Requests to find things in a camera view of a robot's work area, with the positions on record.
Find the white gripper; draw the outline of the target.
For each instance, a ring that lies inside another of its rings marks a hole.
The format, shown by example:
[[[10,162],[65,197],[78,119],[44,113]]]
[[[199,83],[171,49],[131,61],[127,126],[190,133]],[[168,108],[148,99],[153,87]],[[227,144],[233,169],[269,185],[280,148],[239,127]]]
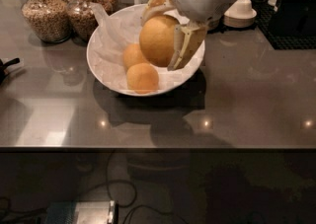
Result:
[[[207,21],[218,20],[236,0],[149,0],[141,16],[144,26],[151,18],[178,10],[190,21],[174,28],[174,53],[167,69],[184,68],[193,58],[207,34]]]

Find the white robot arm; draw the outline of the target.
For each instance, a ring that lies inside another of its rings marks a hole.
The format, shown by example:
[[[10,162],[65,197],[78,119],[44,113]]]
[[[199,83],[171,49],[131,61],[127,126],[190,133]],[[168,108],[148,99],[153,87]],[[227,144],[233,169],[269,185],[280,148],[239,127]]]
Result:
[[[155,66],[184,68],[202,44],[211,22],[237,0],[149,0],[141,16],[140,49]]]

